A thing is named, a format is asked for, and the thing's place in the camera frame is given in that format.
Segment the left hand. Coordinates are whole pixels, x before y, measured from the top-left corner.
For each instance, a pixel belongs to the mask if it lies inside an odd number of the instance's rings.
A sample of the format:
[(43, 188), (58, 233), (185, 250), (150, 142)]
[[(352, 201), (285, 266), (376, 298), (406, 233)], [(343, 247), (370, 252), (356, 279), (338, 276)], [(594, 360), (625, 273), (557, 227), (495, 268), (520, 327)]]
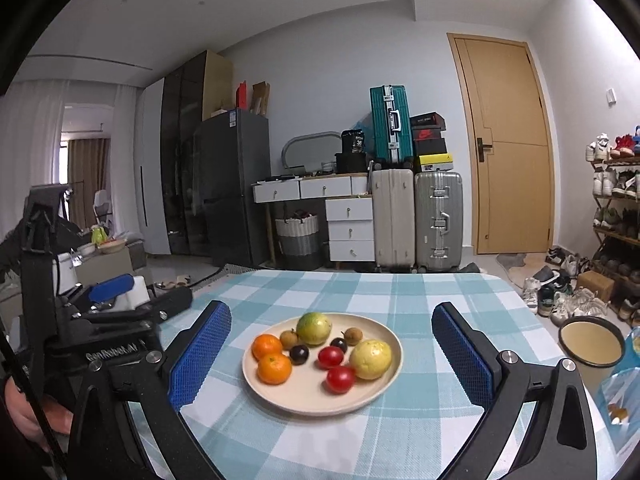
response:
[[(36, 414), (24, 393), (15, 385), (13, 378), (9, 378), (6, 382), (3, 394), (14, 426), (27, 440), (35, 442), (40, 448), (49, 451), (50, 446), (47, 444)], [(72, 429), (73, 413), (48, 396), (42, 400), (41, 407), (51, 429), (56, 434), (69, 436)]]

